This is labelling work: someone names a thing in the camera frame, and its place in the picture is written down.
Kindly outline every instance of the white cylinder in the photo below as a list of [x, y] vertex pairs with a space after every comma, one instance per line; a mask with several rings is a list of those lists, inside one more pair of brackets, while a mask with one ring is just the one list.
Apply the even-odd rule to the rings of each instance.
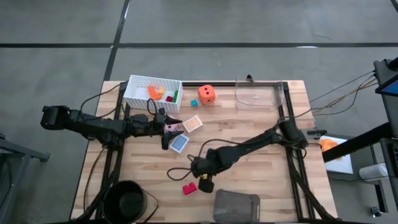
[[365, 181], [379, 180], [383, 177], [387, 177], [386, 163], [383, 162], [360, 168], [359, 176]]

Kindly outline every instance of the green block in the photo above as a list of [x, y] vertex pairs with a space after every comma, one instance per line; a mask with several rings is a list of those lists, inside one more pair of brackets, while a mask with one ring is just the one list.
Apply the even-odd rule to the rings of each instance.
[[177, 102], [178, 90], [174, 92], [173, 103]]

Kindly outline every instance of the clear plastic container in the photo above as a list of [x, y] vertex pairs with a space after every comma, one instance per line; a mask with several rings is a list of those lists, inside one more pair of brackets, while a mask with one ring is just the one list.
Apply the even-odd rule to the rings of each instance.
[[219, 189], [213, 212], [217, 223], [258, 223], [260, 220], [260, 197]]
[[236, 77], [235, 107], [238, 110], [274, 110], [285, 101], [282, 81], [249, 81]]

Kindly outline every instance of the black cable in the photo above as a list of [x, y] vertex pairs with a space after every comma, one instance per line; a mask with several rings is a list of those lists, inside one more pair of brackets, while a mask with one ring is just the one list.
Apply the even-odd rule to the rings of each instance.
[[[169, 172], [172, 171], [172, 170], [189, 170], [189, 171], [188, 171], [187, 174], [185, 174], [183, 177], [176, 179], [176, 178], [173, 178], [172, 176], [170, 176], [170, 174], [169, 174]], [[189, 175], [191, 172], [192, 172], [191, 168], [173, 167], [173, 168], [169, 169], [169, 170], [167, 171], [166, 174], [167, 174], [167, 177], [169, 177], [171, 180], [180, 181], [180, 180], [183, 180], [183, 179], [185, 179], [186, 177], [188, 177], [188, 175]]]
[[315, 101], [315, 100], [317, 100], [317, 99], [319, 99], [319, 98], [322, 98], [322, 97], [326, 96], [327, 94], [329, 94], [329, 93], [331, 93], [331, 92], [334, 92], [334, 91], [340, 89], [341, 87], [344, 87], [344, 86], [346, 86], [346, 85], [348, 85], [348, 84], [350, 84], [350, 83], [352, 83], [352, 82], [354, 82], [354, 81], [356, 81], [356, 80], [358, 80], [358, 79], [360, 79], [360, 78], [362, 78], [362, 77], [364, 77], [364, 76], [366, 76], [366, 75], [368, 75], [368, 74], [370, 74], [370, 73], [372, 73], [372, 72], [374, 72], [374, 70], [371, 71], [371, 72], [365, 73], [365, 74], [363, 74], [363, 75], [360, 75], [359, 77], [357, 77], [357, 78], [355, 78], [355, 79], [349, 81], [348, 83], [345, 83], [345, 84], [343, 84], [343, 85], [341, 85], [341, 86], [339, 86], [339, 87], [336, 87], [336, 88], [330, 90], [329, 92], [327, 92], [327, 93], [325, 93], [325, 94], [323, 94], [323, 95], [321, 95], [321, 96], [316, 97], [315, 99], [312, 99], [312, 100], [310, 101], [310, 103], [313, 102], [313, 101]]
[[151, 193], [149, 193], [148, 191], [144, 190], [147, 194], [149, 194], [150, 196], [152, 196], [155, 200], [156, 200], [156, 208], [155, 210], [148, 216], [147, 219], [145, 219], [144, 223], [148, 222], [150, 220], [150, 218], [152, 218], [152, 216], [155, 214], [155, 212], [157, 211], [157, 209], [159, 208], [159, 201], [157, 200], [157, 198], [155, 196], [153, 196]]
[[307, 110], [306, 112], [301, 113], [301, 114], [299, 114], [299, 115], [297, 115], [297, 116], [286, 116], [286, 117], [283, 117], [283, 118], [284, 118], [284, 119], [286, 119], [286, 118], [299, 118], [299, 117], [301, 117], [301, 116], [303, 116], [303, 115], [309, 113], [311, 110], [319, 110], [319, 109], [323, 109], [323, 108], [310, 108], [310, 109]]
[[98, 117], [95, 117], [95, 118], [85, 118], [85, 120], [101, 119], [101, 118], [103, 118], [103, 117], [105, 117], [105, 116], [107, 116], [107, 115], [113, 113], [114, 111], [116, 111], [116, 108], [117, 108], [117, 107], [113, 108], [111, 111], [109, 111], [108, 113], [106, 113], [106, 114], [104, 114], [104, 115], [101, 115], [101, 116], [98, 116]]
[[335, 115], [335, 114], [340, 114], [340, 113], [342, 113], [342, 112], [348, 111], [351, 107], [354, 106], [354, 103], [355, 103], [355, 100], [356, 100], [356, 96], [358, 95], [358, 92], [360, 91], [360, 89], [361, 89], [363, 83], [360, 84], [359, 87], [356, 89], [355, 95], [354, 95], [354, 100], [353, 100], [353, 102], [351, 103], [351, 105], [350, 105], [349, 107], [347, 107], [347, 108], [345, 108], [345, 109], [343, 109], [343, 110], [341, 110], [341, 111], [339, 111], [339, 112], [334, 112], [334, 113], [323, 113], [323, 114], [314, 114], [314, 116]]
[[117, 88], [117, 87], [119, 87], [120, 85], [122, 85], [122, 84], [124, 84], [124, 83], [127, 83], [127, 82], [128, 82], [128, 81], [121, 82], [120, 84], [118, 84], [118, 85], [112, 87], [112, 89], [110, 89], [110, 90], [108, 90], [108, 91], [105, 91], [105, 92], [103, 92], [103, 93], [99, 93], [99, 94], [97, 94], [97, 95], [95, 95], [95, 96], [92, 96], [92, 97], [88, 98], [87, 100], [85, 100], [85, 101], [80, 105], [80, 116], [81, 116], [81, 118], [84, 119], [84, 117], [83, 117], [83, 115], [82, 115], [82, 113], [83, 113], [83, 107], [84, 107], [84, 105], [85, 105], [87, 102], [89, 102], [90, 100], [92, 100], [92, 99], [94, 99], [94, 98], [96, 98], [96, 97], [98, 97], [98, 96], [101, 96], [101, 95], [103, 95], [103, 94], [109, 93], [110, 91], [114, 90], [115, 88]]
[[99, 161], [102, 152], [106, 149], [106, 147], [102, 148], [101, 152], [98, 154], [97, 158], [95, 159], [93, 166], [91, 166], [91, 170], [90, 170], [90, 174], [88, 175], [88, 179], [87, 179], [87, 184], [85, 187], [85, 193], [83, 194], [83, 211], [86, 211], [86, 196], [87, 196], [87, 189], [88, 189], [88, 184], [90, 183], [90, 179], [91, 179], [91, 175], [93, 175], [93, 171], [95, 168], [95, 165], [97, 164], [97, 162]]
[[193, 156], [193, 155], [191, 155], [191, 154], [188, 154], [187, 157], [188, 157], [188, 159], [189, 159], [191, 162], [193, 162], [193, 160], [195, 159], [195, 156]]
[[9, 186], [8, 186], [7, 193], [5, 194], [3, 200], [2, 200], [1, 203], [0, 203], [0, 208], [2, 208], [2, 206], [4, 205], [4, 202], [6, 202], [6, 199], [7, 199], [8, 195], [9, 195], [9, 193], [10, 193], [10, 191], [11, 191], [11, 185], [12, 185], [12, 175], [11, 175], [11, 164], [10, 164], [10, 161], [7, 160], [7, 161], [6, 161], [6, 164], [7, 164], [7, 166], [8, 166]]
[[[150, 110], [149, 110], [149, 102], [150, 102], [150, 101], [152, 101], [152, 103], [154, 104], [155, 113], [152, 113], [152, 112], [150, 112]], [[156, 104], [155, 104], [155, 101], [154, 101], [152, 98], [149, 98], [148, 101], [147, 101], [147, 110], [148, 110], [148, 113], [149, 113], [149, 114], [155, 115], [155, 116], [157, 115]]]
[[332, 180], [338, 180], [338, 181], [354, 182], [354, 181], [357, 181], [357, 180], [371, 180], [371, 179], [382, 178], [382, 177], [397, 178], [397, 177], [392, 177], [392, 176], [389, 176], [389, 175], [380, 176], [380, 177], [373, 177], [373, 178], [368, 178], [368, 179], [354, 179], [354, 180], [334, 179], [334, 178], [331, 178], [331, 177], [329, 177], [329, 178], [332, 179]]
[[[303, 159], [307, 156], [307, 150], [306, 149], [295, 149], [296, 153], [298, 150], [304, 150], [304, 155], [303, 155]], [[298, 159], [297, 157], [294, 156], [294, 153], [292, 153], [292, 157], [294, 159]]]
[[322, 147], [322, 145], [321, 145], [321, 144], [319, 144], [319, 143], [309, 142], [308, 144], [316, 144], [316, 145], [318, 145], [318, 146]]

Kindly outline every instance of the red toy block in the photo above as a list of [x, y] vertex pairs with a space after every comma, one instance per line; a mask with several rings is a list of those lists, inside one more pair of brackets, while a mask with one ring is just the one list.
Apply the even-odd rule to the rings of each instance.
[[182, 187], [182, 192], [184, 193], [184, 195], [188, 195], [196, 190], [197, 190], [197, 187], [195, 186], [195, 184], [193, 182], [190, 182], [189, 184], [184, 185]]
[[166, 102], [173, 102], [173, 98], [171, 97], [171, 96], [168, 96], [167, 98], [166, 98]]

